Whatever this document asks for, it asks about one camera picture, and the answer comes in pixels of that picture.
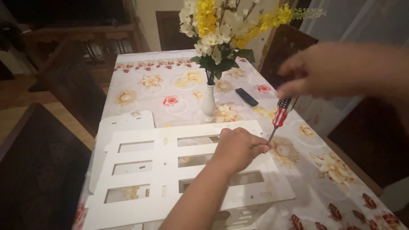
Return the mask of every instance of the bouquet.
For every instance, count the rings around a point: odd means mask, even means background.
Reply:
[[[250,17],[261,0],[253,0],[248,9],[239,14],[241,0],[185,0],[180,11],[180,31],[198,39],[196,57],[191,61],[206,70],[207,84],[214,85],[222,72],[239,68],[236,57],[255,62],[253,50],[244,49],[251,39],[271,27],[286,24],[292,19],[317,18],[326,13],[322,9],[290,9],[288,4],[278,7],[274,13]]]

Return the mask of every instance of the red flower print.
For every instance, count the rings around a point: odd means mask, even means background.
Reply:
[[[317,227],[317,230],[328,230],[321,222],[315,222],[315,226]]]
[[[365,207],[369,208],[369,209],[376,209],[378,206],[375,204],[375,201],[373,201],[373,199],[366,195],[365,193],[362,194],[362,199],[364,199],[365,201]]]
[[[369,221],[369,227],[371,230],[379,230],[378,224],[374,220]]]
[[[176,96],[169,96],[166,97],[163,101],[163,104],[166,106],[172,106],[178,102],[178,98]]]
[[[357,210],[352,210],[352,212],[354,213],[355,217],[358,218],[361,221],[362,224],[364,224],[366,222],[366,218],[362,213],[360,213]]]
[[[304,226],[303,226],[303,224],[301,223],[301,219],[298,218],[298,216],[296,216],[296,215],[293,214],[293,215],[290,217],[290,221],[291,221],[291,225],[292,225],[292,227],[293,227],[294,230],[304,230]]]
[[[330,203],[330,205],[328,206],[328,210],[331,213],[330,218],[334,219],[335,221],[342,220],[342,215],[339,212],[339,209],[335,205]]]
[[[258,90],[259,92],[267,93],[268,91],[271,90],[271,88],[268,87],[268,86],[266,86],[266,85],[261,85],[261,86],[259,86],[259,87],[257,88],[257,90]]]
[[[388,223],[389,227],[396,229],[400,226],[399,219],[392,213],[382,215],[383,219]]]
[[[347,228],[346,228],[346,230],[362,230],[362,229],[360,229],[360,228],[358,228],[357,226],[348,226]]]
[[[78,205],[73,224],[74,229],[82,229],[85,218],[87,217],[87,212],[88,210],[85,210],[84,204]]]

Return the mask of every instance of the wooden chair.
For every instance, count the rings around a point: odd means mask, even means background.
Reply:
[[[70,230],[91,151],[32,104],[0,146],[1,229]]]
[[[93,137],[97,135],[106,95],[72,41],[61,42],[37,79]]]
[[[277,75],[281,64],[298,51],[304,50],[318,42],[317,39],[289,26],[280,25],[271,42],[260,74],[277,89],[290,78]]]

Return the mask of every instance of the hand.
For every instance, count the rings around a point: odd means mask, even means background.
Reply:
[[[314,45],[282,64],[279,75],[294,75],[298,79],[282,85],[277,96],[402,95],[408,86],[407,63],[407,52],[394,47],[346,43]]]
[[[230,177],[247,168],[256,156],[270,148],[266,139],[243,128],[222,129],[219,144],[208,165],[223,170]]]

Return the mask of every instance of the white board with rectangular cutouts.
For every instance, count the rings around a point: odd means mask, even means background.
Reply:
[[[95,193],[85,205],[88,213],[83,229],[165,219],[212,157],[220,131],[238,127],[262,134],[255,120],[113,133]],[[125,170],[129,167],[123,166],[129,164],[137,167]],[[274,202],[293,198],[287,178],[279,173],[271,156],[260,154],[230,180],[213,229],[252,225]]]

